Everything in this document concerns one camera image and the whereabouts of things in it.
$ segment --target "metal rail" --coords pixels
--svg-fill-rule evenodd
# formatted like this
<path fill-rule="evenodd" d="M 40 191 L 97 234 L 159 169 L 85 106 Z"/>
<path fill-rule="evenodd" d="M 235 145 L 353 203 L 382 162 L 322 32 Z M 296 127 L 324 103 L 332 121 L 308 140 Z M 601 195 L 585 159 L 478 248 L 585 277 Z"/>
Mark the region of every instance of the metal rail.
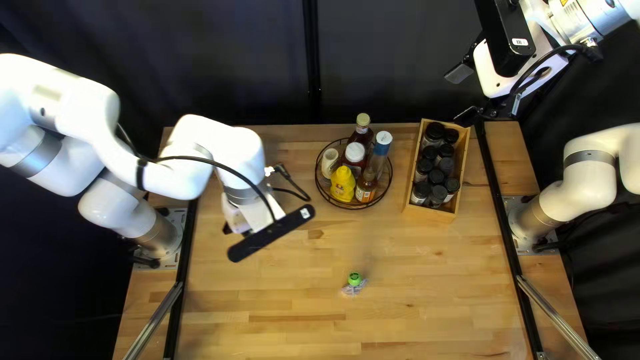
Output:
<path fill-rule="evenodd" d="M 158 326 L 160 326 L 160 323 L 162 322 L 162 319 L 166 315 L 167 311 L 171 309 L 173 303 L 182 293 L 182 285 L 182 281 L 176 282 L 171 290 L 169 290 L 169 292 L 160 303 L 160 306 L 158 306 L 156 311 L 154 311 L 154 314 L 151 315 L 149 322 L 145 325 L 142 331 L 140 331 L 136 340 L 133 341 L 133 344 L 131 344 L 131 347 L 129 347 L 129 350 L 127 351 L 127 354 L 124 355 L 123 360 L 135 360 L 138 358 L 138 356 L 140 356 L 142 351 L 147 346 L 147 343 L 151 339 L 151 335 L 153 335 Z"/>
<path fill-rule="evenodd" d="M 575 351 L 586 360 L 601 360 L 598 354 L 573 330 L 573 328 L 563 319 L 551 304 L 542 296 L 538 290 L 522 275 L 516 276 L 518 286 L 527 296 L 540 307 L 552 324 L 567 340 Z"/>

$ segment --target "condiment bottle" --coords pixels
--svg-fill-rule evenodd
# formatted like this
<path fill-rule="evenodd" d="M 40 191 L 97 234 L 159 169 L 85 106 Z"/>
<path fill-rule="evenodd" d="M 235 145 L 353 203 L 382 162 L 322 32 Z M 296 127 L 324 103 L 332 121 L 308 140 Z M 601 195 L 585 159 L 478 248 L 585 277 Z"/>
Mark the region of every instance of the condiment bottle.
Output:
<path fill-rule="evenodd" d="M 435 161 L 438 157 L 438 148 L 435 146 L 427 146 L 422 150 L 422 157 L 429 161 Z"/>
<path fill-rule="evenodd" d="M 440 146 L 442 138 L 444 137 L 444 125 L 439 122 L 432 122 L 427 125 L 427 129 L 422 135 L 422 142 L 420 143 L 420 151 L 425 147 L 433 145 L 435 147 Z"/>
<path fill-rule="evenodd" d="M 436 160 L 433 162 L 434 165 L 438 165 L 438 163 L 440 162 L 440 160 L 442 160 L 442 158 L 450 158 L 453 156 L 453 146 L 451 146 L 448 143 L 442 144 L 439 148 L 438 148 L 438 156 L 436 156 Z"/>
<path fill-rule="evenodd" d="M 444 137 L 442 138 L 442 140 L 444 141 L 444 143 L 454 145 L 458 141 L 459 137 L 460 134 L 458 133 L 458 130 L 447 128 L 444 130 Z"/>
<path fill-rule="evenodd" d="M 331 195 L 336 200 L 350 202 L 355 186 L 356 181 L 348 167 L 341 166 L 331 175 Z"/>
<path fill-rule="evenodd" d="M 435 185 L 431 187 L 431 193 L 429 194 L 429 206 L 432 209 L 439 208 L 447 197 L 447 189 L 442 185 Z"/>
<path fill-rule="evenodd" d="M 351 173 L 355 179 L 358 179 L 362 170 L 367 164 L 367 160 L 364 158 L 365 149 L 364 145 L 359 142 L 352 142 L 347 145 L 342 155 L 342 164 L 351 169 Z"/>
<path fill-rule="evenodd" d="M 421 181 L 413 186 L 411 195 L 409 196 L 409 203 L 412 205 L 421 206 L 424 201 L 429 197 L 431 193 L 431 185 L 426 181 Z"/>
<path fill-rule="evenodd" d="M 380 175 L 382 175 L 393 140 L 394 137 L 388 131 L 378 131 L 376 134 L 376 145 L 373 147 L 373 154 L 368 161 L 368 166 L 372 167 L 376 173 L 376 179 L 380 179 Z"/>
<path fill-rule="evenodd" d="M 453 195 L 460 190 L 460 182 L 457 179 L 450 177 L 445 180 L 444 187 L 447 189 L 447 196 L 444 198 L 442 203 L 446 204 L 453 198 Z"/>
<path fill-rule="evenodd" d="M 446 175 L 449 176 L 453 172 L 455 162 L 453 158 L 442 158 L 438 163 L 438 168 Z"/>
<path fill-rule="evenodd" d="M 444 183 L 444 173 L 439 169 L 435 168 L 429 171 L 428 179 L 430 184 L 440 185 Z"/>
<path fill-rule="evenodd" d="M 413 174 L 413 183 L 419 183 L 427 178 L 429 171 L 433 169 L 433 163 L 428 159 L 420 159 L 415 165 L 415 173 Z"/>
<path fill-rule="evenodd" d="M 331 185 L 331 175 L 333 175 L 335 169 L 337 169 L 340 165 L 338 163 L 338 155 L 338 150 L 334 148 L 325 150 L 324 154 L 322 155 L 322 162 L 320 164 L 320 167 L 322 169 L 322 175 L 326 180 L 325 182 L 327 186 Z"/>
<path fill-rule="evenodd" d="M 369 144 L 373 142 L 373 131 L 369 129 L 369 123 L 371 123 L 369 116 L 365 113 L 359 113 L 356 117 L 356 129 L 347 140 L 347 144 L 359 142 L 365 147 L 369 147 Z"/>
<path fill-rule="evenodd" d="M 356 184 L 356 200 L 363 204 L 372 201 L 376 195 L 377 186 L 376 171 L 371 166 L 368 166 L 362 173 L 362 176 L 358 178 Z"/>

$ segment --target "bottle cap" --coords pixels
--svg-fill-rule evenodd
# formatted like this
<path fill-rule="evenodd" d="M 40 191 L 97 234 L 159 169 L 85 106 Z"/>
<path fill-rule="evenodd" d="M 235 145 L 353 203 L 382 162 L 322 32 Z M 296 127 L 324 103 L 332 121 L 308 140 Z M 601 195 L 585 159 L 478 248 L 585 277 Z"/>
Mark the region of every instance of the bottle cap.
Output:
<path fill-rule="evenodd" d="M 347 177 L 351 176 L 351 169 L 343 165 L 335 171 L 335 174 L 341 179 L 346 179 Z"/>
<path fill-rule="evenodd" d="M 457 179 L 450 177 L 445 180 L 444 187 L 447 189 L 447 192 L 454 193 L 460 190 L 460 182 Z"/>
<path fill-rule="evenodd" d="M 358 286 L 362 282 L 362 277 L 357 272 L 349 274 L 349 285 Z"/>
<path fill-rule="evenodd" d="M 438 148 L 438 153 L 440 154 L 441 157 L 445 157 L 445 156 L 453 156 L 453 146 L 451 146 L 448 143 L 442 144 L 439 148 Z"/>
<path fill-rule="evenodd" d="M 356 117 L 356 124 L 362 127 L 369 126 L 370 122 L 371 122 L 371 119 L 365 113 L 359 113 L 358 116 Z"/>
<path fill-rule="evenodd" d="M 434 160 L 438 156 L 438 148 L 435 146 L 427 146 L 422 150 L 422 157 Z"/>
<path fill-rule="evenodd" d="M 429 172 L 429 182 L 431 184 L 442 184 L 444 182 L 444 173 L 437 168 Z"/>
<path fill-rule="evenodd" d="M 421 181 L 415 185 L 413 192 L 415 192 L 417 197 L 427 197 L 429 192 L 431 192 L 431 185 L 426 181 Z"/>
<path fill-rule="evenodd" d="M 421 174 L 427 174 L 429 171 L 433 170 L 433 163 L 429 159 L 422 158 L 418 161 L 417 170 Z"/>
<path fill-rule="evenodd" d="M 373 179 L 376 178 L 376 171 L 373 170 L 373 168 L 368 167 L 364 170 L 364 172 L 362 173 L 362 176 L 366 181 L 372 181 Z"/>
<path fill-rule="evenodd" d="M 442 185 L 436 185 L 431 188 L 431 194 L 435 199 L 444 200 L 447 197 L 447 189 Z"/>
<path fill-rule="evenodd" d="M 364 145 L 359 142 L 352 142 L 347 145 L 344 156 L 352 163 L 357 163 L 364 159 Z"/>
<path fill-rule="evenodd" d="M 453 162 L 453 159 L 449 158 L 449 157 L 446 157 L 446 158 L 442 158 L 440 160 L 440 162 L 438 163 L 438 168 L 440 168 L 440 170 L 442 170 L 442 172 L 445 175 L 449 175 L 453 171 L 454 165 L 455 164 Z"/>
<path fill-rule="evenodd" d="M 328 161 L 335 160 L 337 157 L 338 150 L 334 149 L 333 147 L 324 151 L 324 158 Z"/>
<path fill-rule="evenodd" d="M 458 130 L 455 129 L 445 129 L 444 130 L 444 142 L 454 144 L 458 141 L 460 134 Z"/>
<path fill-rule="evenodd" d="M 427 137 L 430 137 L 434 140 L 442 139 L 444 136 L 444 125 L 439 122 L 432 122 L 427 125 L 427 129 L 425 131 Z"/>

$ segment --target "cable connector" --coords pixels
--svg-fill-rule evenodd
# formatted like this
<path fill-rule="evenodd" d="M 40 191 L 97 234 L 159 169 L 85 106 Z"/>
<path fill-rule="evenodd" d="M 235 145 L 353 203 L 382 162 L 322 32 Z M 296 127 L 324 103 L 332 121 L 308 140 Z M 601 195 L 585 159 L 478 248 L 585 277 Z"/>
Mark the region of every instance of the cable connector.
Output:
<path fill-rule="evenodd" d="M 280 173 L 280 175 L 284 176 L 286 180 L 289 180 L 291 178 L 291 175 L 287 171 L 287 168 L 284 167 L 283 163 L 276 163 L 276 165 L 273 165 L 273 170 L 275 170 L 275 172 Z"/>

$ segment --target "white bottle cap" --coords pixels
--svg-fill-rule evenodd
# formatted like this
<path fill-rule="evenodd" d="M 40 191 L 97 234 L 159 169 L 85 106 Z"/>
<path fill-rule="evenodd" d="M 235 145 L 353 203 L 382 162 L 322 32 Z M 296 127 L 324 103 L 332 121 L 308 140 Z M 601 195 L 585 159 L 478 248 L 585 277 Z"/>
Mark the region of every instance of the white bottle cap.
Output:
<path fill-rule="evenodd" d="M 359 113 L 358 116 L 356 117 L 356 124 L 362 127 L 369 126 L 370 122 L 371 122 L 371 119 L 365 113 Z"/>
<path fill-rule="evenodd" d="M 364 159 L 364 145 L 359 142 L 352 142 L 347 145 L 347 149 L 344 151 L 344 156 L 352 163 Z"/>
<path fill-rule="evenodd" d="M 376 142 L 380 145 L 389 145 L 394 137 L 388 131 L 378 131 Z"/>

